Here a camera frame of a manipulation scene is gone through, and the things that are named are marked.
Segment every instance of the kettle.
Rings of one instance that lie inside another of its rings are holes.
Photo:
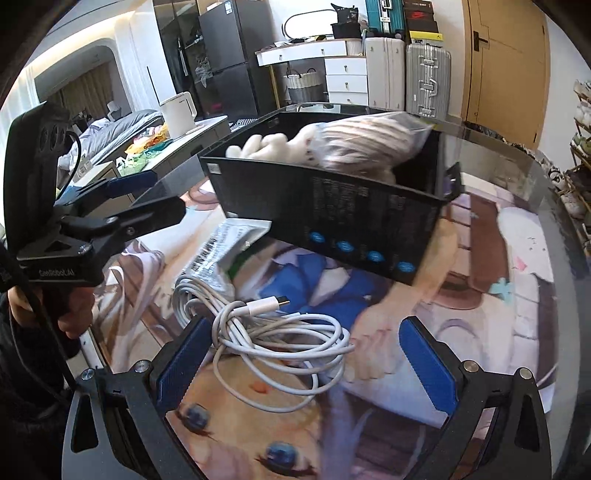
[[[170,138],[177,139],[195,130],[197,109],[189,92],[179,93],[160,104],[164,121],[168,125]]]

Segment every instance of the gray blanket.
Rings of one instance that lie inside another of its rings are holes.
[[[147,125],[162,114],[156,110],[140,110],[112,122],[92,136],[81,138],[83,159],[80,167],[92,167],[123,143],[138,135]],[[70,151],[58,160],[59,168],[71,171],[76,165],[78,145],[74,143]]]

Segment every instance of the suitcase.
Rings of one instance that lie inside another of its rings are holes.
[[[452,55],[431,45],[407,47],[408,112],[445,120],[452,83]]]
[[[396,38],[366,38],[369,106],[404,110],[405,43]]]
[[[381,33],[395,34],[396,38],[406,38],[406,23],[402,0],[365,0],[370,28]]]

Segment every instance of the coiled charging cable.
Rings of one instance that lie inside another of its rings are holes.
[[[288,303],[285,297],[268,297],[247,303],[228,302],[199,278],[181,275],[175,283],[172,303],[175,315],[184,325],[195,316],[195,307],[200,303],[216,316],[212,324],[213,372],[232,395],[260,410],[289,413],[305,407],[315,395],[326,392],[343,378],[344,355],[354,349],[349,344],[349,331],[329,315],[269,315]],[[310,342],[305,343],[303,336],[309,337]],[[294,339],[303,343],[290,343]],[[228,385],[220,374],[219,361],[225,352],[240,355],[248,368],[266,384],[291,395],[303,396],[304,400],[294,406],[272,407],[246,398]],[[261,372],[253,363],[254,359],[279,372],[309,375],[312,386],[299,389],[283,385]],[[334,376],[319,386],[318,374],[321,372],[334,372]]]

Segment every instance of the white suitcase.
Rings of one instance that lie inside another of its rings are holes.
[[[366,38],[369,106],[404,110],[405,43],[396,38]]]

